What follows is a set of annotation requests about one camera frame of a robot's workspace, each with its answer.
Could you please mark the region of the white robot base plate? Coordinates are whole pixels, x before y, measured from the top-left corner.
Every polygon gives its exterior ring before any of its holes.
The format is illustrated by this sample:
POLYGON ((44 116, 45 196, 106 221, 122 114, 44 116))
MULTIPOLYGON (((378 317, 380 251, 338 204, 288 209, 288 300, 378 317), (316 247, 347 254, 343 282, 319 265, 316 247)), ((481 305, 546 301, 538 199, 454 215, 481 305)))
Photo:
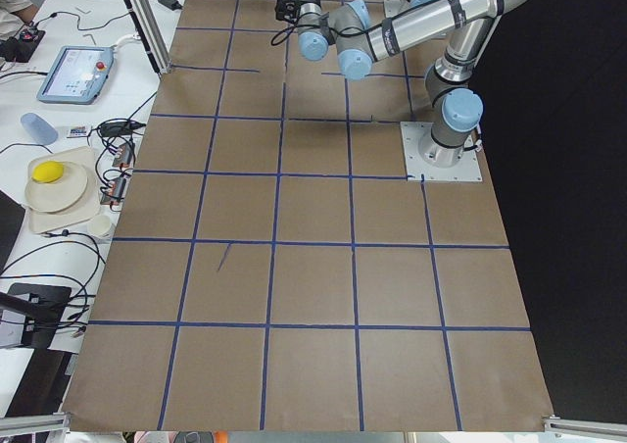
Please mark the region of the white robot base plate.
POLYGON ((468 135, 458 148, 445 148, 432 138, 431 126, 429 122, 400 123, 407 180, 481 182, 472 137, 468 135))

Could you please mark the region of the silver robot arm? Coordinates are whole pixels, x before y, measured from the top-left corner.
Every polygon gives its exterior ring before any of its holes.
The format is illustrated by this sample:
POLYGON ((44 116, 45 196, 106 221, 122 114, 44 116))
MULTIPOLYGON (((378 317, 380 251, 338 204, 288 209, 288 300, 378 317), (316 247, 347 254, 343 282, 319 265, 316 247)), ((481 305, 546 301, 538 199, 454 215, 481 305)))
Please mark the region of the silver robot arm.
POLYGON ((419 140, 418 151, 427 164, 450 168, 459 162, 482 117, 482 100, 468 87, 480 52, 500 16, 527 0, 405 0, 396 15, 378 25, 370 22, 362 0, 329 13, 323 12, 320 0, 295 1, 290 19, 301 55, 319 61, 335 46, 347 80, 363 79, 374 63, 449 35, 444 54, 425 74, 435 121, 419 140))

